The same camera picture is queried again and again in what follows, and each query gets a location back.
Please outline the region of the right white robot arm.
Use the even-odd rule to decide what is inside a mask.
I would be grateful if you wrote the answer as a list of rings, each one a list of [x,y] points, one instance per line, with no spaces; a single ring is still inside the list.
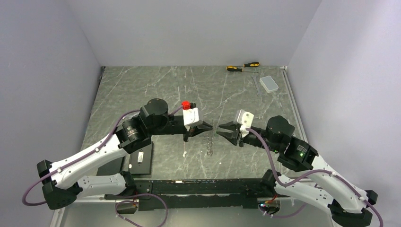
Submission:
[[[220,126],[218,134],[235,146],[265,149],[270,169],[261,180],[266,196],[285,195],[315,206],[342,227],[367,227],[377,216],[378,195],[344,179],[306,141],[296,138],[294,126],[283,116],[271,117],[265,129],[252,126],[253,115],[239,112],[233,122]]]

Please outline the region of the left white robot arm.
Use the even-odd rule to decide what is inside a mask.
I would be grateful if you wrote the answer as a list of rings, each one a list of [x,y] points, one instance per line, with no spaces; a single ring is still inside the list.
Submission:
[[[190,137],[213,129],[203,121],[195,103],[185,101],[179,110],[182,115],[170,113],[165,100],[151,99],[140,109],[130,111],[131,118],[121,117],[96,144],[61,161],[39,162],[37,171],[44,204],[57,210],[82,197],[110,194],[128,199],[137,194],[135,181],[127,171],[105,176],[89,176],[88,173],[150,145],[154,135],[181,134],[187,142]]]

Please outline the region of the small silver wrench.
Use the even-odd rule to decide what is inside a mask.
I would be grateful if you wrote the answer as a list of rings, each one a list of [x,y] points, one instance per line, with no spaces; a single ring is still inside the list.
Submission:
[[[259,83],[258,83],[258,80],[257,80],[257,75],[251,75],[251,78],[254,81],[254,84],[255,84],[255,87],[256,87],[256,91],[257,91],[257,96],[262,96],[262,92],[261,92],[261,89],[260,89],[260,86],[259,86]]]

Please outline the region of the clear plastic box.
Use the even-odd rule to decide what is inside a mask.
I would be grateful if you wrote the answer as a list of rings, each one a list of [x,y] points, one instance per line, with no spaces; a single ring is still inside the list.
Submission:
[[[261,77],[259,82],[267,93],[275,92],[279,88],[271,76]]]

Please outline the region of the yellow black screwdriver lower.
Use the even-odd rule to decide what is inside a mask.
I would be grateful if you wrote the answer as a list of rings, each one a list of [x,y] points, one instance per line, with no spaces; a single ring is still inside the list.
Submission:
[[[238,68],[235,66],[227,66],[226,67],[227,71],[230,72],[250,72],[250,73],[258,73],[258,71],[254,71],[254,70],[244,70],[243,68]]]

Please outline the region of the black flat box near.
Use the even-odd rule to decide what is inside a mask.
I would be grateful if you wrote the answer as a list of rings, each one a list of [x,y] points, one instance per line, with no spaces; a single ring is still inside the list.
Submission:
[[[153,143],[130,154],[128,171],[134,175],[150,175],[153,160]]]

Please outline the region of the orange black screwdriver upper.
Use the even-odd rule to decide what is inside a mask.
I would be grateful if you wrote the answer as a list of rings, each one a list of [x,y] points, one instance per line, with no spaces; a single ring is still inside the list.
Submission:
[[[244,63],[243,65],[240,65],[239,67],[243,67],[243,68],[256,68],[259,67],[260,63],[257,61],[254,62],[250,62],[250,63]]]

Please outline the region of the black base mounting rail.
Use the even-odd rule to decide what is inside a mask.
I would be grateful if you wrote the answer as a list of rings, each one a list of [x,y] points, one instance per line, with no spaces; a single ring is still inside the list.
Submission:
[[[276,192],[261,178],[202,180],[137,180],[139,210],[164,208],[153,195],[159,196],[169,209],[241,207],[255,209],[272,199]]]

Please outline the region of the aluminium frame rail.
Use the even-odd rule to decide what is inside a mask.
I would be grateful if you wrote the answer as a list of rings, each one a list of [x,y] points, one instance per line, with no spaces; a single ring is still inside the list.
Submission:
[[[289,84],[289,79],[284,66],[279,67],[278,78],[280,79],[280,108],[283,110],[283,116],[288,122],[295,127],[294,135],[305,142],[308,142],[306,132],[300,118],[300,113],[295,102],[292,88]]]

